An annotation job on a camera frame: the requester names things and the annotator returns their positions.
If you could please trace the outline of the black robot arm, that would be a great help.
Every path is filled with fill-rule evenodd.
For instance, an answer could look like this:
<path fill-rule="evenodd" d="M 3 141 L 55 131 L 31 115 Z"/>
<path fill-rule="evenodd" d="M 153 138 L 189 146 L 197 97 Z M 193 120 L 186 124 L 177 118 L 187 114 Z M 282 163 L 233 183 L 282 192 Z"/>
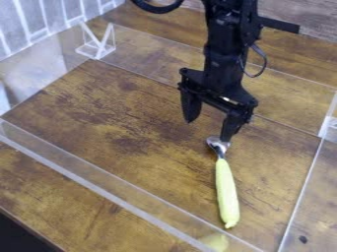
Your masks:
<path fill-rule="evenodd" d="M 209 29 L 205 69 L 182 68 L 178 89 L 187 122 L 200 117 L 204 103 L 226 114 L 220 139 L 229 142 L 250 122 L 258 106 L 257 98 L 242 86 L 242 78 L 249 48 L 258 51 L 256 40 L 262 24 L 257 0 L 204 0 L 204 4 Z"/>

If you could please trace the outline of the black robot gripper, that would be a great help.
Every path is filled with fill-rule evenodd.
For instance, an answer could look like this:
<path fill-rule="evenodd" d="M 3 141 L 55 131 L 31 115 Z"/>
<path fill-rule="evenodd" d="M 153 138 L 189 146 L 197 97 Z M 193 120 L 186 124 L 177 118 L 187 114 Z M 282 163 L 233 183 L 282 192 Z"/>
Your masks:
<path fill-rule="evenodd" d="M 222 54 L 205 50 L 205 69 L 182 68 L 181 92 L 183 117 L 192 123 L 201 115 L 206 103 L 225 112 L 220 139 L 229 142 L 242 125 L 250 120 L 257 98 L 245 90 L 242 79 L 248 59 L 248 49 L 238 54 Z"/>

